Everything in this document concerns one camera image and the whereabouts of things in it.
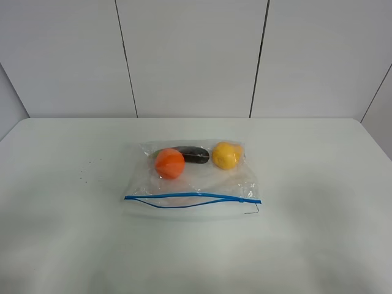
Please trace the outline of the clear zip bag blue seal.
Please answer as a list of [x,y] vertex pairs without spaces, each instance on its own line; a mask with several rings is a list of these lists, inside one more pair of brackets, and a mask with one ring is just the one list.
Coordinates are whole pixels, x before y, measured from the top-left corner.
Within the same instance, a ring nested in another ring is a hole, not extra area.
[[[219,142],[239,144],[243,155],[231,170],[215,166],[212,151]],[[174,146],[198,146],[209,152],[206,164],[185,162],[176,179],[158,175],[154,162],[159,151]],[[132,150],[132,175],[123,200],[144,214],[162,210],[173,216],[235,216],[257,214],[262,201],[255,173],[239,141],[220,139],[163,140],[141,143]]]

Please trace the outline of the dark purple toy eggplant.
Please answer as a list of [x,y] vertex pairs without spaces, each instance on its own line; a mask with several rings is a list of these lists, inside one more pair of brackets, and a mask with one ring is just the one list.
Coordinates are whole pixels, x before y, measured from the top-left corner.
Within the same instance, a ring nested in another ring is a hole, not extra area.
[[206,164],[210,159],[209,152],[198,146],[174,146],[169,149],[180,152],[187,163]]

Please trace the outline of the yellow toy lemon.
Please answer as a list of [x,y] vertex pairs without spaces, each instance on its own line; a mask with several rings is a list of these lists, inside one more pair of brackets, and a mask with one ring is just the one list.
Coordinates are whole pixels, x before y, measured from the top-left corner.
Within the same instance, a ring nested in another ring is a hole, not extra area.
[[215,166],[223,170],[235,168],[243,155],[243,147],[239,144],[219,142],[212,151],[212,160]]

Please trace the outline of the orange toy fruit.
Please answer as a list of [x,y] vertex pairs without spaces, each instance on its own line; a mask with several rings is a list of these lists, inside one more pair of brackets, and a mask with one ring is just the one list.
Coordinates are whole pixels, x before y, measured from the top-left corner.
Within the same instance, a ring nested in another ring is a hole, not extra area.
[[173,148],[159,151],[154,162],[156,172],[164,179],[178,178],[183,173],[184,167],[183,155]]

